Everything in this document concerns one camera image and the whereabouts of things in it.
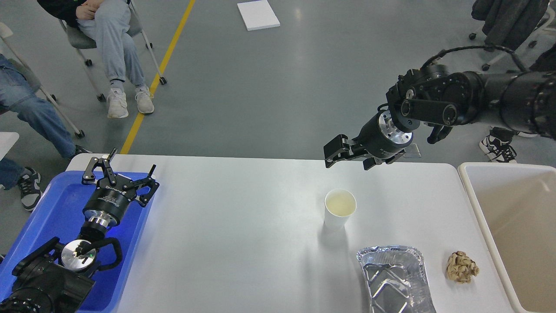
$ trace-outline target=hand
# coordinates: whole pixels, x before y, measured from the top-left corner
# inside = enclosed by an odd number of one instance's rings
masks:
[[[95,19],[95,12],[97,12],[97,9],[81,5],[75,10],[75,16],[78,19]]]
[[[86,0],[85,3],[82,4],[82,6],[90,6],[98,9],[101,6],[102,2],[104,2],[104,0]]]

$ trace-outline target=black jacket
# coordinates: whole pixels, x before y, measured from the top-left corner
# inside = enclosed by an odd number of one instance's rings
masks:
[[[471,16],[485,21],[485,43],[517,49],[531,35],[548,0],[476,0]]]
[[[37,0],[37,2],[50,15],[66,21],[68,26],[77,27],[75,10],[85,0]]]

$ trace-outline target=aluminum foil tray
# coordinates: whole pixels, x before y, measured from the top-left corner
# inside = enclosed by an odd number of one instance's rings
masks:
[[[436,313],[430,297],[423,255],[405,246],[359,250],[371,297],[372,313]]]

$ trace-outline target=yellow floor line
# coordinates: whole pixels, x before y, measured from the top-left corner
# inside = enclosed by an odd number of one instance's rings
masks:
[[[170,45],[168,46],[168,50],[166,50],[166,54],[164,55],[164,59],[162,59],[162,63],[160,64],[160,72],[163,73],[163,74],[164,74],[164,70],[166,69],[166,66],[168,65],[170,57],[172,56],[173,50],[176,47],[177,41],[180,38],[183,27],[185,26],[185,22],[187,22],[187,18],[189,17],[189,13],[191,13],[191,9],[193,9],[194,4],[195,4],[195,0],[190,0],[189,1],[189,5],[187,6],[187,9],[185,10],[185,13],[183,14],[183,17],[181,18],[180,24],[178,25],[178,27],[176,29],[176,32],[174,33],[174,36],[172,38],[172,41],[170,42]],[[150,92],[153,95],[155,94],[156,89],[158,88],[158,84],[160,83],[159,79],[160,79],[159,75],[156,74],[155,79],[152,81],[151,87],[149,88]],[[142,113],[137,114],[137,117],[135,118],[135,121],[133,122],[133,125],[131,126],[130,133],[127,134],[126,142],[124,142],[123,147],[120,151],[121,154],[127,154],[130,151],[131,145],[133,144],[133,141],[135,140],[135,136],[137,135],[137,132],[139,131],[139,127],[141,127],[141,123],[143,122],[144,117],[145,116]]]

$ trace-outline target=sneaker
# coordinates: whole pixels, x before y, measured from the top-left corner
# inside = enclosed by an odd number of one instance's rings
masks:
[[[108,118],[122,119],[126,118],[127,112],[126,93],[118,88],[110,88],[108,94]]]
[[[92,153],[92,151],[89,151],[80,145],[75,145],[75,153],[69,158],[69,160],[71,161],[71,159],[73,159],[76,155],[82,153]]]
[[[152,104],[152,93],[148,90],[147,86],[135,88],[135,100],[137,100],[137,110],[143,114],[150,114],[155,111],[155,106]]]
[[[509,141],[501,141],[494,136],[488,135],[479,142],[479,147],[488,156],[490,162],[517,163],[515,160],[517,153],[510,146]]]
[[[21,191],[21,203],[23,203],[23,207],[27,211],[33,211],[42,196],[41,189],[38,186],[41,182],[41,175],[32,168],[26,167],[26,169],[31,172],[31,175],[22,175],[17,185]]]

